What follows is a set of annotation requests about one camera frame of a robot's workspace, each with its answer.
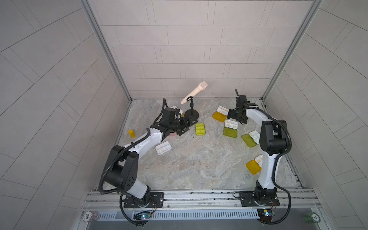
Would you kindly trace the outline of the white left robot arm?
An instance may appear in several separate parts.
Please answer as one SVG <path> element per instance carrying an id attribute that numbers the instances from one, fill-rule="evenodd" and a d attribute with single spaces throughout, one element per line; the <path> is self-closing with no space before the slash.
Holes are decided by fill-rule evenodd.
<path id="1" fill-rule="evenodd" d="M 120 192 L 140 205 L 150 200 L 150 187 L 137 179 L 139 158 L 158 145 L 171 133 L 179 136 L 197 123 L 198 116 L 181 116 L 179 109 L 164 108 L 147 133 L 125 146 L 114 146 L 106 160 L 98 191 L 101 194 Z"/>

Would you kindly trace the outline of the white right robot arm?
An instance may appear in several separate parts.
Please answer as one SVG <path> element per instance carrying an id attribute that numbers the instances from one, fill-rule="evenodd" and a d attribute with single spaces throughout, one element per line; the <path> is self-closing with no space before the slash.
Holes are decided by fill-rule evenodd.
<path id="1" fill-rule="evenodd" d="M 235 109 L 229 110 L 228 118 L 242 124 L 251 119 L 261 127 L 259 145 L 264 152 L 264 160 L 252 200 L 258 205 L 268 204 L 281 189 L 276 183 L 279 159 L 289 153 L 292 146 L 287 123 L 273 118 L 257 104 L 248 101 L 245 95 L 237 95 Z"/>

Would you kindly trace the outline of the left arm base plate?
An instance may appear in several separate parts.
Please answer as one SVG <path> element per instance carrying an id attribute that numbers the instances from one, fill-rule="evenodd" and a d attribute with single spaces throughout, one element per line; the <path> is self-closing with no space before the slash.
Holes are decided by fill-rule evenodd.
<path id="1" fill-rule="evenodd" d="M 163 192 L 149 192 L 143 198 L 137 198 L 135 196 L 129 195 L 125 198 L 124 208 L 125 209 L 153 209 L 162 208 L 164 200 Z"/>

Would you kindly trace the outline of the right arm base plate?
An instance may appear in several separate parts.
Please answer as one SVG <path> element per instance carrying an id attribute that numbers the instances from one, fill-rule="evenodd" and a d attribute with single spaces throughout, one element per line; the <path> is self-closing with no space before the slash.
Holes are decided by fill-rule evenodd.
<path id="1" fill-rule="evenodd" d="M 240 191 L 237 196 L 242 207 L 280 206 L 275 189 L 256 189 L 255 191 Z"/>

